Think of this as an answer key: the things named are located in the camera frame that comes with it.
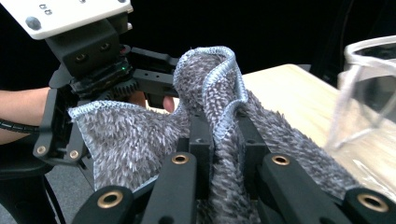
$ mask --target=gray fuzzy towel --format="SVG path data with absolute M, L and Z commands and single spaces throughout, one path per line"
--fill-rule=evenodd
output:
M 257 214 L 244 189 L 238 157 L 235 112 L 252 119 L 272 152 L 295 158 L 330 194 L 343 198 L 359 184 L 335 160 L 278 113 L 262 108 L 244 87 L 230 49 L 192 49 L 177 65 L 174 86 L 180 103 L 170 115 L 138 105 L 97 101 L 72 108 L 94 160 L 95 188 L 119 185 L 136 190 L 160 172 L 163 158 L 176 151 L 177 139 L 189 137 L 191 116 L 204 111 L 213 131 L 216 159 L 210 195 L 200 203 L 198 220 L 213 223 L 252 223 Z

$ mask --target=wooden table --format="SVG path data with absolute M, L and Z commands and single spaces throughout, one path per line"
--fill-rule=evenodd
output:
M 247 89 L 266 109 L 279 111 L 293 128 L 324 147 L 338 90 L 302 68 L 285 64 L 244 75 Z M 328 151 L 365 187 L 386 194 L 396 202 L 396 150 L 382 140 Z

